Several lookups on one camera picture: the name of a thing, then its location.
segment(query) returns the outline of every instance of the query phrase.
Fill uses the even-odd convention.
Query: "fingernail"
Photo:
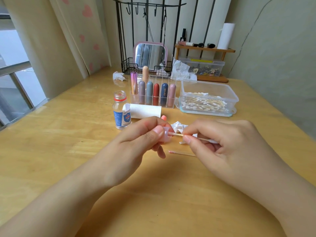
[[[183,136],[183,140],[184,140],[187,144],[190,144],[190,142],[191,142],[190,137],[188,137],[187,135],[184,135],[184,136]]]
[[[161,125],[158,125],[155,128],[153,128],[153,131],[156,132],[157,134],[160,134],[161,132],[164,131],[164,129]]]

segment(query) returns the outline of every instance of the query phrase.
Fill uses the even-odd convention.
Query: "yellow label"
[[[191,59],[192,62],[208,62],[213,63],[213,61],[207,61],[207,60],[199,60],[199,59]]]

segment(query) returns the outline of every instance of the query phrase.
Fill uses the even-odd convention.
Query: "small plastic bottle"
[[[116,91],[114,93],[113,112],[115,126],[119,130],[123,130],[131,123],[130,105],[126,101],[126,93],[124,91]]]

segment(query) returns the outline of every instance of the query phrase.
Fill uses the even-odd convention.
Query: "left hand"
[[[166,157],[159,139],[163,126],[173,129],[158,117],[149,117],[130,124],[92,160],[93,170],[101,178],[103,187],[111,188],[127,180],[140,166],[143,155],[152,149],[162,159]]]

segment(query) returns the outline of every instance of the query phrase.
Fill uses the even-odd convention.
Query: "small wooden rack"
[[[233,49],[217,49],[217,48],[207,48],[207,47],[195,47],[195,46],[182,46],[179,44],[175,45],[177,51],[175,59],[177,60],[179,58],[179,50],[180,49],[190,49],[190,50],[198,50],[198,51],[214,51],[214,52],[222,52],[222,58],[221,61],[224,61],[225,55],[227,52],[234,53],[236,50]],[[207,75],[197,75],[198,80],[206,80],[206,81],[216,81],[216,82],[228,82],[228,79],[220,74],[220,76],[207,76]]]

